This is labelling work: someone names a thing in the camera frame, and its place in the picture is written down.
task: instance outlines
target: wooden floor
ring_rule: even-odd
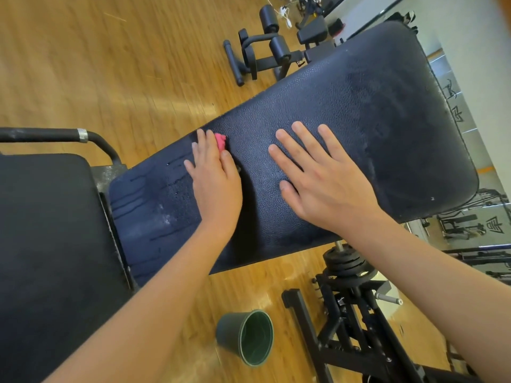
[[[1,126],[86,128],[103,135],[129,166],[274,83],[271,71],[236,86],[222,42],[239,51],[237,32],[261,32],[265,0],[2,0]],[[295,31],[282,28],[291,48]],[[266,44],[258,54],[269,54]],[[250,118],[241,126],[251,126]],[[106,165],[92,144],[0,145],[4,154],[76,153]],[[320,247],[210,276],[182,331],[162,382],[313,382],[294,317],[281,302],[300,288],[314,324],[325,321],[310,284],[322,270]],[[269,360],[245,367],[215,345],[225,312],[264,309],[275,326]],[[448,368],[444,340],[405,301],[392,322],[410,356]],[[338,382],[360,375],[332,369]]]

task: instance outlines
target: person's right hand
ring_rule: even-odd
[[[330,155],[301,122],[294,122],[291,128],[307,151],[285,130],[279,129],[275,135],[301,169],[277,145],[270,145],[268,152],[293,183],[282,180],[280,189],[300,218],[345,236],[351,217],[383,213],[371,184],[328,126],[320,125],[318,131]]]

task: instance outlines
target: orange stripe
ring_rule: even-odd
[[[495,170],[495,167],[493,165],[490,165],[490,166],[487,166],[487,167],[484,167],[484,168],[481,168],[481,169],[478,169],[477,170],[477,173],[479,174],[482,174],[482,173],[488,173],[488,172],[491,172]]]

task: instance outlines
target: pink sponge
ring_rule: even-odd
[[[224,151],[225,150],[225,141],[227,140],[227,136],[215,133],[215,138],[217,139],[217,145],[218,145],[218,151]]]

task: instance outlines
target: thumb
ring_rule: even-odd
[[[287,181],[280,182],[281,195],[284,201],[291,207],[295,214],[301,219],[304,219],[305,213],[303,212],[302,200],[296,189]]]
[[[236,164],[234,163],[233,156],[226,151],[223,150],[220,153],[220,162],[222,163],[222,168],[227,175],[227,179],[233,179],[234,177],[239,177],[238,169],[236,168]]]

